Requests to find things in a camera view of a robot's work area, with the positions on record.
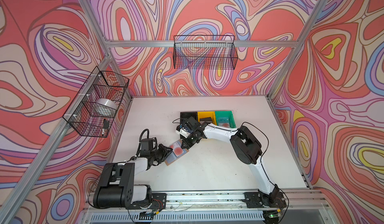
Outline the white red circle card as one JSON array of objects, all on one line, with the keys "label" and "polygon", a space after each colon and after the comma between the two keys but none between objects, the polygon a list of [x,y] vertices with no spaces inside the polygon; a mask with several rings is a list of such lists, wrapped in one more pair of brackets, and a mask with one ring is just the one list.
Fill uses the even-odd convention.
[{"label": "white red circle card", "polygon": [[181,145],[178,142],[173,143],[170,147],[173,149],[173,153],[176,157],[179,157],[185,153],[185,150],[182,149]]}]

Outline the tan leather card holder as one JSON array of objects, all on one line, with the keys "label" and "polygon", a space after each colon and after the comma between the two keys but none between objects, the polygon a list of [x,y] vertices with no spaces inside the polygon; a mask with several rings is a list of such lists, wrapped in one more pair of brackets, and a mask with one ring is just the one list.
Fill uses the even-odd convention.
[{"label": "tan leather card holder", "polygon": [[183,144],[183,140],[178,140],[169,146],[169,148],[172,149],[172,152],[165,160],[165,164],[167,166],[171,165],[172,163],[174,163],[175,161],[177,161],[178,159],[180,159],[182,156],[184,156],[189,152],[188,149],[182,148],[182,144]]}]

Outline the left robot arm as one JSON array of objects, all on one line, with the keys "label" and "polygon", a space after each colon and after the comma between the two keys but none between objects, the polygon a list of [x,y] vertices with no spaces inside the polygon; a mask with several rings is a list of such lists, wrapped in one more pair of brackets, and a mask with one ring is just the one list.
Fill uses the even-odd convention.
[{"label": "left robot arm", "polygon": [[134,184],[135,176],[156,167],[173,153],[173,149],[158,143],[145,129],[139,137],[136,154],[128,161],[107,163],[100,174],[91,207],[96,209],[150,209],[155,202],[150,185]]}]

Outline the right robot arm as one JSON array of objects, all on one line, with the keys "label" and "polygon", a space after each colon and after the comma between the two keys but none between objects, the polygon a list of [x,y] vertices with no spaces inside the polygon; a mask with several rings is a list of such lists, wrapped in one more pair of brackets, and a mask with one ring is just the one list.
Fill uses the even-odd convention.
[{"label": "right robot arm", "polygon": [[250,206],[267,208],[286,208],[288,198],[284,192],[268,176],[264,168],[262,144],[248,129],[216,126],[210,122],[200,123],[193,117],[181,119],[176,133],[182,136],[182,148],[190,149],[202,139],[213,139],[232,146],[237,158],[248,165],[258,181],[257,201]]}]

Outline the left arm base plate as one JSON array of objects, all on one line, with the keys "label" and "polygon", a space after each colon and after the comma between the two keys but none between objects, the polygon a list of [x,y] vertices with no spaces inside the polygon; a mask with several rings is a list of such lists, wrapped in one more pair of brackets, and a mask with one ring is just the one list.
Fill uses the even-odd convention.
[{"label": "left arm base plate", "polygon": [[127,209],[161,211],[166,208],[166,201],[166,193],[154,193],[149,199],[133,202]]}]

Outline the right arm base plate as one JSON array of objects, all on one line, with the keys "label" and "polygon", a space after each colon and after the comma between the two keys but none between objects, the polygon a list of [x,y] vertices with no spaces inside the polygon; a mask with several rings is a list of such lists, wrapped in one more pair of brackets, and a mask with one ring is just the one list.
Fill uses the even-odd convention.
[{"label": "right arm base plate", "polygon": [[245,192],[242,200],[247,208],[272,208],[283,209],[287,207],[286,198],[282,192],[278,192],[275,197],[261,192]]}]

